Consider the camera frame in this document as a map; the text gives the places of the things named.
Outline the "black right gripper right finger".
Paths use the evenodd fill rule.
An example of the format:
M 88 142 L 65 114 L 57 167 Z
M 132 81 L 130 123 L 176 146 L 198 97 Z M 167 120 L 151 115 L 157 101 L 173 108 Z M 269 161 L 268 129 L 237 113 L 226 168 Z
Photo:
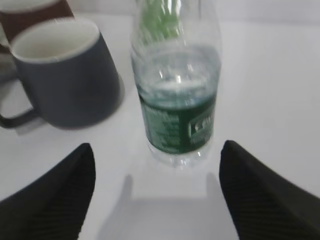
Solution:
M 320 199 L 227 140 L 219 183 L 241 240 L 318 240 Z

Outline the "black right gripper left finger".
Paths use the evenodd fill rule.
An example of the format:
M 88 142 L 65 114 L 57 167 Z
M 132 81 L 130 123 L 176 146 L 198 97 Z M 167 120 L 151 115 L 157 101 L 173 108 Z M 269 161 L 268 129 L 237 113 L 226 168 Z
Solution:
M 77 240 L 96 184 L 89 143 L 0 202 L 2 240 Z

